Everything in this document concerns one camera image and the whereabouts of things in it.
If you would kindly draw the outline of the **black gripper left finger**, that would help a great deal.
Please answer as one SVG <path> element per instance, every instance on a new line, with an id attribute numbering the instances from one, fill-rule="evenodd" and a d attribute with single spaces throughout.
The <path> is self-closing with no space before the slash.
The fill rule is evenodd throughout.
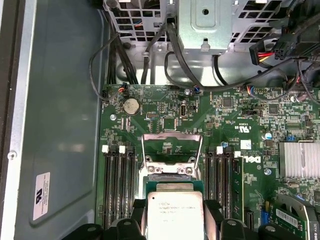
<path id="1" fill-rule="evenodd" d="M 143 219 L 146 212 L 146 200 L 136 199 L 133 203 L 133 211 L 130 218 L 119 220 L 115 226 L 107 230 L 101 228 L 89 231 L 88 224 L 80 227 L 80 240 L 146 240 L 143 233 Z"/>

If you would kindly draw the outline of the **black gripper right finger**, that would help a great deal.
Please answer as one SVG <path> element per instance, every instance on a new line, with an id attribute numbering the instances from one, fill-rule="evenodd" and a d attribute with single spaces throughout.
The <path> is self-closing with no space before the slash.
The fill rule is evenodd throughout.
<path id="1" fill-rule="evenodd" d="M 216 200 L 203 201 L 204 238 L 206 240 L 299 240 L 289 230 L 273 223 L 260 226 L 253 231 L 242 221 L 225 219 Z"/>

